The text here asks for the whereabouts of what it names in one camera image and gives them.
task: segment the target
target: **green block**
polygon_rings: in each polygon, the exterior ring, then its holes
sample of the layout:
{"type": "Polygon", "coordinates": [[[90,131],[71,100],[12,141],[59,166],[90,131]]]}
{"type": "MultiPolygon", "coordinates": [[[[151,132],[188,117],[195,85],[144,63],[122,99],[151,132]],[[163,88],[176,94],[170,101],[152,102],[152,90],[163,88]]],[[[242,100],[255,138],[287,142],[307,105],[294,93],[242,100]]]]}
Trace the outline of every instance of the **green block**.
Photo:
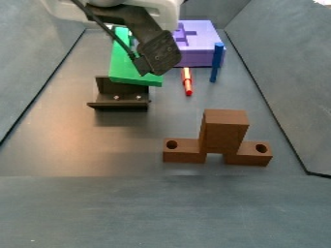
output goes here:
{"type": "MultiPolygon", "coordinates": [[[[123,42],[130,45],[130,30],[124,27],[116,27],[116,35],[123,42]]],[[[131,83],[144,86],[162,86],[163,76],[147,74],[143,77],[132,64],[130,56],[123,47],[114,42],[110,61],[108,77],[114,82],[131,83]]]]}

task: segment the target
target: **brown wooden block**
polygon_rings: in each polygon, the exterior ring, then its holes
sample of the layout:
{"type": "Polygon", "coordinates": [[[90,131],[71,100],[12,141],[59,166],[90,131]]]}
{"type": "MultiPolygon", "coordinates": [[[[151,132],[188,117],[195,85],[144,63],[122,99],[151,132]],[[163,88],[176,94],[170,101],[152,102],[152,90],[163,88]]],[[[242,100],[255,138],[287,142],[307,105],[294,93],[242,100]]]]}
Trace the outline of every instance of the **brown wooden block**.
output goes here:
{"type": "Polygon", "coordinates": [[[203,146],[208,153],[236,152],[243,141],[250,122],[244,110],[204,110],[203,146]]]}
{"type": "Polygon", "coordinates": [[[199,150],[199,139],[166,139],[163,141],[163,162],[206,163],[207,153],[199,150]]]}
{"type": "Polygon", "coordinates": [[[226,164],[264,167],[272,158],[270,144],[263,141],[244,141],[239,150],[224,154],[226,164]]]}

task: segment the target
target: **gray table surface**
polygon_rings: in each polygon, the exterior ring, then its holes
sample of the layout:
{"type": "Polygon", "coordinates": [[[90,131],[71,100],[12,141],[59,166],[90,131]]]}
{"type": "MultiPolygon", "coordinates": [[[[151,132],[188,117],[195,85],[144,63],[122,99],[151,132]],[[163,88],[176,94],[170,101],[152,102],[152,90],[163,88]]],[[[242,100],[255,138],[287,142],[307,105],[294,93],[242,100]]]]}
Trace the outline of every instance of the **gray table surface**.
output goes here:
{"type": "Polygon", "coordinates": [[[215,84],[195,69],[151,88],[148,112],[96,112],[111,43],[88,30],[0,147],[4,247],[330,247],[330,181],[307,176],[254,80],[227,44],[215,84]],[[266,168],[164,164],[162,141],[195,138],[204,109],[246,109],[266,168]]]}

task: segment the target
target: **purple block with peg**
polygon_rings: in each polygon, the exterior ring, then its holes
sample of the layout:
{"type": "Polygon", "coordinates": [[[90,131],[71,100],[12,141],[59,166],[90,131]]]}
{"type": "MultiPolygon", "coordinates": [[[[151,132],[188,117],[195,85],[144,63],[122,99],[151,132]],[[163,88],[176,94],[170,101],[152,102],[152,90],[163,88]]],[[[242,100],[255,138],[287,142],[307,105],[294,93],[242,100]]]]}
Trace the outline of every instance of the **purple block with peg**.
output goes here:
{"type": "MultiPolygon", "coordinates": [[[[183,55],[176,67],[214,67],[215,43],[222,43],[222,39],[210,20],[180,20],[174,39],[183,55]]],[[[224,53],[226,48],[218,53],[222,64],[224,53]]]]}

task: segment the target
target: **hole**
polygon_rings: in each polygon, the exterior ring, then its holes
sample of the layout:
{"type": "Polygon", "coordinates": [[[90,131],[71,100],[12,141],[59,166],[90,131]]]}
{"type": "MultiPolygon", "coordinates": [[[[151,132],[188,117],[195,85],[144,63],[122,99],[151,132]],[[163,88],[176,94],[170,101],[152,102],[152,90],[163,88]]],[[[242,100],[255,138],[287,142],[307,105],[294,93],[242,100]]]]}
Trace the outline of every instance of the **hole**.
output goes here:
{"type": "Polygon", "coordinates": [[[263,145],[263,144],[256,144],[256,150],[260,152],[260,153],[267,153],[268,152],[268,149],[267,147],[263,145]]]}
{"type": "Polygon", "coordinates": [[[174,141],[174,140],[170,140],[168,142],[167,142],[167,147],[170,148],[170,149],[176,149],[178,148],[178,143],[174,141]]]}

